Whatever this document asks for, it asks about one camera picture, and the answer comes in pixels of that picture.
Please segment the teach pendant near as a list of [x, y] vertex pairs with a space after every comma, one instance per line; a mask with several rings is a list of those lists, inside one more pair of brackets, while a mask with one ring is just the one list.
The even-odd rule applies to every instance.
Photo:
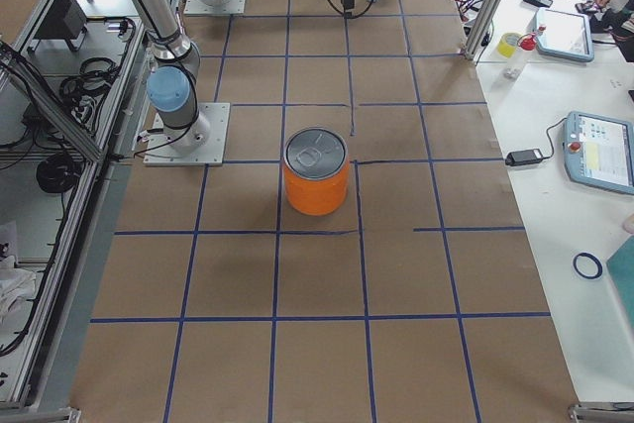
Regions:
[[565, 170], [571, 181], [633, 194], [633, 124], [572, 111], [563, 132]]

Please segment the yellow tape roll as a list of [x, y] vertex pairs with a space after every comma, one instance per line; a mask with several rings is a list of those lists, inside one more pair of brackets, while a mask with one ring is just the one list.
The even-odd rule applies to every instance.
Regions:
[[504, 33], [496, 46], [496, 51], [505, 58], [511, 58], [516, 51], [521, 34], [509, 32]]

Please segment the black power adapter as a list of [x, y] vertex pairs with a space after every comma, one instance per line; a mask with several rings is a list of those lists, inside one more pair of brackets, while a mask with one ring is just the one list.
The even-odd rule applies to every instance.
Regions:
[[525, 166], [538, 164], [544, 160], [544, 156], [539, 149], [528, 149], [512, 151], [507, 154], [505, 164], [507, 166]]

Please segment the teach pendant far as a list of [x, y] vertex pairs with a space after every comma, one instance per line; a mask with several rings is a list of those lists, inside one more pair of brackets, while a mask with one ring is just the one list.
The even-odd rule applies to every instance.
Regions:
[[588, 16], [539, 8], [533, 18], [535, 29], [544, 27], [538, 36], [539, 53], [578, 62], [594, 60], [594, 50]]

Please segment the orange can with grey lid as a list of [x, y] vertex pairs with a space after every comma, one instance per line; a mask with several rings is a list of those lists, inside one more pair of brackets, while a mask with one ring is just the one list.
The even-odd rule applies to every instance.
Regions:
[[346, 199], [349, 176], [344, 140], [323, 127], [294, 133], [283, 151], [285, 196], [292, 208], [309, 216], [325, 216]]

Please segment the teach pendant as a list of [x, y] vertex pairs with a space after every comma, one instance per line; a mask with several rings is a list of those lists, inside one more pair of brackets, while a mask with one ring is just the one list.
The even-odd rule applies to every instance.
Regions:
[[565, 170], [571, 181], [633, 194], [633, 124], [572, 111], [563, 132]]
[[539, 53], [578, 62], [594, 60], [594, 50], [588, 16], [539, 8], [533, 18], [535, 29], [544, 27], [538, 36]]

